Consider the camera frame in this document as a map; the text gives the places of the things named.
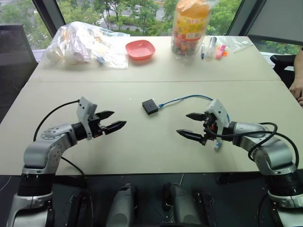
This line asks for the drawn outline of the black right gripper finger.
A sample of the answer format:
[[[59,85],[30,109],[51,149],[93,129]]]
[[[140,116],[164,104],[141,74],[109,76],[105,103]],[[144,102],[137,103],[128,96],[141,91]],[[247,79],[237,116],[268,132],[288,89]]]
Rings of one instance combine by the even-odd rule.
[[[193,141],[197,141],[199,143],[203,143],[203,139],[204,137],[201,134],[197,134],[197,133],[193,133],[192,131],[188,131],[188,130],[176,130],[176,132],[189,139],[189,140],[193,140]]]
[[[186,117],[195,120],[195,121],[205,121],[206,120],[206,115],[204,113],[189,113],[186,115]]]

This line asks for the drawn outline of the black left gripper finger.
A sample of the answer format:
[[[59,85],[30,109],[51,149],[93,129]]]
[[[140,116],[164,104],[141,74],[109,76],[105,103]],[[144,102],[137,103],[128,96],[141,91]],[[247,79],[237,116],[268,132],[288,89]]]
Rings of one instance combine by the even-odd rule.
[[[126,124],[126,121],[117,121],[117,122],[114,122],[112,123],[111,125],[109,126],[106,126],[103,130],[103,132],[106,134],[106,135],[109,135],[117,130],[120,130],[121,128],[123,128]]]
[[[100,120],[104,120],[107,119],[108,117],[110,117],[112,114],[114,114],[114,111],[102,111],[102,112],[98,112],[96,113],[96,116],[100,119]]]

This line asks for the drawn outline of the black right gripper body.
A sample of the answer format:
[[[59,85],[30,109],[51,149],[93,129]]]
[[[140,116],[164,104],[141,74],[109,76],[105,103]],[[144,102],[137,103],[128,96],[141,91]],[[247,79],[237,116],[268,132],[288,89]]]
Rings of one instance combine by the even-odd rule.
[[[213,113],[202,114],[202,121],[204,127],[204,136],[202,138],[202,145],[205,146],[208,140],[215,140],[217,133],[217,123],[215,122],[217,118]]]

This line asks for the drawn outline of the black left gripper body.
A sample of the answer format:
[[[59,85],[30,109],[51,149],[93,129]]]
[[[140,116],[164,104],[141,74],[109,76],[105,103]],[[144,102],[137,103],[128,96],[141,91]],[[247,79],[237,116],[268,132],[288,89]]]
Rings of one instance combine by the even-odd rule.
[[[91,131],[91,135],[93,138],[96,138],[103,134],[103,130],[101,129],[102,126],[100,126],[100,121],[105,118],[104,113],[96,113],[93,116],[88,118],[89,128]]]

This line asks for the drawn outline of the bystander bare hand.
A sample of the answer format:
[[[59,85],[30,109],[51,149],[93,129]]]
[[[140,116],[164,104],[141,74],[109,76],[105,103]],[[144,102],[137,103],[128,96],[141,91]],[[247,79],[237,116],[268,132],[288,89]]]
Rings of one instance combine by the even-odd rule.
[[[294,96],[299,105],[303,106],[303,79],[294,79],[294,82],[289,88],[289,91]]]

